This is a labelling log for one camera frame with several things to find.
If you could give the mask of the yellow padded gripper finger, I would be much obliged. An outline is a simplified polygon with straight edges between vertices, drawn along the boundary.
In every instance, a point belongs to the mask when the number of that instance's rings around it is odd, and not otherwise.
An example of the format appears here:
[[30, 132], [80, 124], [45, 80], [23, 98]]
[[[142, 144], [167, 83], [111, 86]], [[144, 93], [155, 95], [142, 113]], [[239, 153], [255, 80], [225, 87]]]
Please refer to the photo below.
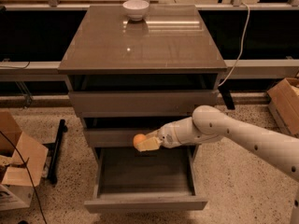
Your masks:
[[135, 145], [139, 152], [157, 150], [161, 146], [161, 141], [157, 137], [145, 139]]
[[154, 137], [154, 136], [158, 136], [158, 131], [159, 131], [159, 130], [155, 130], [155, 131], [152, 131], [152, 132], [150, 132], [150, 133], [147, 133], [147, 134], [146, 134], [146, 137], [147, 137], [147, 138], [151, 138], [151, 137]]

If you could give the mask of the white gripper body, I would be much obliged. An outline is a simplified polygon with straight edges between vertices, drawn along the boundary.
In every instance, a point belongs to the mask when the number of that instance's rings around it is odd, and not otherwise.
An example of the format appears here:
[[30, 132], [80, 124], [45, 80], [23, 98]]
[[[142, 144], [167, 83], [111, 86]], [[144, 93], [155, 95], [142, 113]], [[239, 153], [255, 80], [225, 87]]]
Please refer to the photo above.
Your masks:
[[165, 124], [158, 130], [157, 136], [161, 140], [163, 147], [174, 148], [180, 146], [180, 142], [176, 134], [177, 127], [178, 126], [175, 122], [171, 122]]

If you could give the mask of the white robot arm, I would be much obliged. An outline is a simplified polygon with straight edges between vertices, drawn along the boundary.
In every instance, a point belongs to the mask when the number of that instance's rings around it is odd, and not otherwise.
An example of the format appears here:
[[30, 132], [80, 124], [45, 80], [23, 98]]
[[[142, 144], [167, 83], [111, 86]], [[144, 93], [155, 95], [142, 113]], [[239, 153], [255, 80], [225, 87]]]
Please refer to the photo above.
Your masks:
[[189, 118], [167, 123], [148, 134], [137, 134], [133, 145], [143, 152], [160, 147], [212, 143], [223, 137], [299, 181], [298, 138], [230, 118], [209, 105], [196, 107]]

